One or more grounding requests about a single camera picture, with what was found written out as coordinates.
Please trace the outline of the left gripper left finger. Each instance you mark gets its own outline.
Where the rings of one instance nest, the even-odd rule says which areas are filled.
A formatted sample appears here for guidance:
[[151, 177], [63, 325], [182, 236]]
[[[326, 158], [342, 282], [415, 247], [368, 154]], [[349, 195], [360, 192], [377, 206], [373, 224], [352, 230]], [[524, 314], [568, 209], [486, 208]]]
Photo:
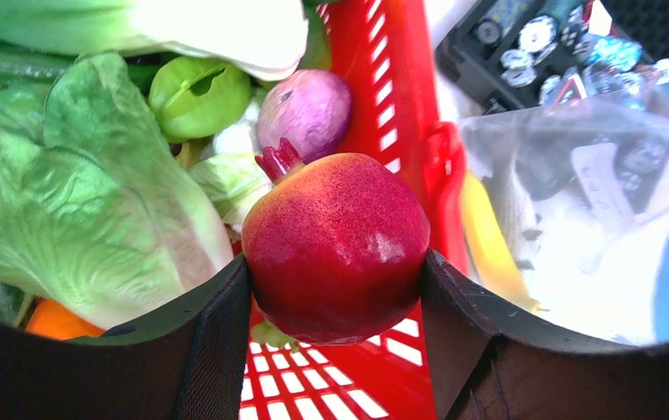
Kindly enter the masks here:
[[0, 324], [0, 419], [235, 419], [251, 310], [242, 257], [98, 338]]

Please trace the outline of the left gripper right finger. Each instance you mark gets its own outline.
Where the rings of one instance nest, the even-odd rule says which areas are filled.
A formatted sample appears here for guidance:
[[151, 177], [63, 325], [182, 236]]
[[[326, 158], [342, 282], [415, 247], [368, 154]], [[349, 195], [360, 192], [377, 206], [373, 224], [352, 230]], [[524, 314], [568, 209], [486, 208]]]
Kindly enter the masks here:
[[421, 305], [441, 419], [669, 419], [669, 343], [624, 346], [551, 324], [436, 251]]

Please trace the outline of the red pomegranate toy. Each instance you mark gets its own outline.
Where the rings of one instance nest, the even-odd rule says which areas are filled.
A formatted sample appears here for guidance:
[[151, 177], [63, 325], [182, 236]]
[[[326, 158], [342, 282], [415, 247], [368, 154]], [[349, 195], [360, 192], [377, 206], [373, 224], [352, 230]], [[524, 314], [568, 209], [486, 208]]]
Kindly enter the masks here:
[[271, 324], [308, 344], [349, 345], [412, 312], [431, 227], [407, 184], [362, 153], [307, 164], [286, 139], [256, 161], [273, 187], [243, 222], [242, 250]]

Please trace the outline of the clear zip top bag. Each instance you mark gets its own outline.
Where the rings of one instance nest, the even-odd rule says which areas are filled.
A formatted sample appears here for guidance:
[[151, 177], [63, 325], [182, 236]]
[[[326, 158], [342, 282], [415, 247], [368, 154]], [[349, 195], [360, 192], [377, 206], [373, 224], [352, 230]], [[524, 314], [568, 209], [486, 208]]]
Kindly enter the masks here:
[[462, 118], [469, 278], [555, 325], [669, 341], [669, 83]]

